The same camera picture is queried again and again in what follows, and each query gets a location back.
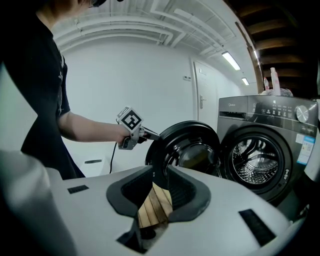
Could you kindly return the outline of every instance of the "hand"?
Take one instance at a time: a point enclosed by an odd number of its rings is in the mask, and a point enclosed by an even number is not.
[[[123,125],[116,124],[115,142],[122,144],[126,137],[130,137],[130,131],[128,131]]]

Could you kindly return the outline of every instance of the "wooden beam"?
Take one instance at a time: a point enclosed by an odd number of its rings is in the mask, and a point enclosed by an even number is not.
[[[298,42],[294,38],[278,37],[278,38],[271,38],[271,39],[258,41],[255,43],[255,48],[257,50],[265,50],[265,49],[271,49],[271,48],[297,46],[297,45],[298,45]]]
[[[258,89],[258,93],[262,93],[264,91],[265,85],[264,85],[264,78],[262,76],[262,68],[261,66],[258,64],[258,60],[255,57],[254,54],[254,49],[252,48],[251,44],[249,43],[245,33],[243,32],[243,30],[240,27],[240,24],[236,21],[235,25],[237,26],[238,30],[241,32],[241,35],[243,37],[243,39],[245,40],[246,46],[247,46],[247,50],[253,65],[253,69],[254,69],[254,74],[255,74],[255,79],[256,79],[256,86]]]
[[[271,79],[269,80],[269,87],[273,88],[274,85],[272,84]],[[279,81],[280,83],[280,88],[284,88],[284,89],[301,89],[302,88],[302,84],[301,83],[296,83],[296,82],[290,82],[290,81]]]
[[[264,22],[260,22],[254,25],[251,25],[248,27],[249,32],[254,35],[257,33],[275,30],[275,29],[281,29],[288,27],[288,22],[284,19],[273,19],[268,20]]]
[[[241,9],[239,9],[237,12],[241,18],[246,17],[248,15],[270,9],[272,6],[267,3],[255,3],[251,5],[247,5]]]
[[[305,63],[305,60],[294,54],[267,55],[260,58],[262,65],[278,63]]]
[[[278,74],[278,77],[292,77],[292,78],[303,78],[303,77],[307,77],[308,75],[298,69],[292,69],[292,68],[282,68],[282,69],[276,69],[275,70]],[[263,75],[266,78],[270,78],[271,77],[271,70],[264,70],[263,71]]]

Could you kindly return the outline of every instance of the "front-load washing machine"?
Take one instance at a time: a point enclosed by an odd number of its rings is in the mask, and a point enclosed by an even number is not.
[[[304,172],[317,134],[318,104],[283,96],[219,100],[217,132],[199,121],[177,123],[146,155],[153,182],[168,189],[168,165],[242,184],[277,205]]]
[[[219,99],[222,178],[277,205],[304,173],[318,130],[318,104],[285,96]]]

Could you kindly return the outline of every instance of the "door handle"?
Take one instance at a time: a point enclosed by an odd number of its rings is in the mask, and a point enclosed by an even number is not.
[[[200,109],[204,108],[204,101],[206,101],[206,99],[204,99],[204,96],[200,94]]]

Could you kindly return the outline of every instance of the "control knob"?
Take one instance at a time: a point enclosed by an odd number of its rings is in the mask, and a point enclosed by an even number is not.
[[[295,109],[296,118],[300,123],[305,123],[309,118],[309,110],[304,105],[300,105]]]

